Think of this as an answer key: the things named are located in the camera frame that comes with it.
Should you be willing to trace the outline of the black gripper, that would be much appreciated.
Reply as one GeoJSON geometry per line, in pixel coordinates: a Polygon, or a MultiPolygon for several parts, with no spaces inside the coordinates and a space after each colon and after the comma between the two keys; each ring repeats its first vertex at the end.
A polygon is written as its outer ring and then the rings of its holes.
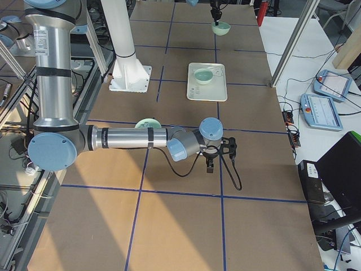
{"type": "MultiPolygon", "coordinates": [[[[222,16],[221,4],[221,0],[210,0],[210,12],[213,18],[220,18],[222,16]]],[[[214,19],[214,26],[217,25],[219,25],[219,19],[214,19]]]]}
{"type": "Polygon", "coordinates": [[[214,172],[214,159],[218,156],[218,151],[215,152],[203,152],[202,155],[206,159],[206,172],[213,173],[214,172]]]}

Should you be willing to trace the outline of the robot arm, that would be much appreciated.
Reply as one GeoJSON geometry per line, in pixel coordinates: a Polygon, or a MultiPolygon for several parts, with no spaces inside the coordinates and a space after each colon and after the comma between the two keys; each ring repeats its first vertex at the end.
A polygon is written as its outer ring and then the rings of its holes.
{"type": "MultiPolygon", "coordinates": [[[[199,3],[199,0],[186,0],[186,2],[191,6],[195,6],[196,4],[199,3]]],[[[216,26],[218,26],[219,21],[222,17],[222,11],[221,11],[222,1],[221,0],[209,0],[209,4],[211,6],[210,13],[212,15],[214,24],[216,26]]]]}
{"type": "MultiPolygon", "coordinates": [[[[124,1],[102,1],[102,9],[114,47],[110,95],[96,103],[95,112],[105,116],[142,116],[145,102],[130,94],[146,93],[150,66],[136,56],[129,16],[124,1]]],[[[71,95],[71,32],[87,27],[85,1],[25,1],[25,14],[33,26],[36,48],[36,79],[39,118],[28,154],[43,170],[60,171],[72,165],[85,151],[166,147],[168,160],[180,161],[193,154],[218,154],[223,125],[205,118],[193,131],[163,128],[153,118],[144,118],[133,128],[99,128],[79,123],[73,115],[71,95]]]]}

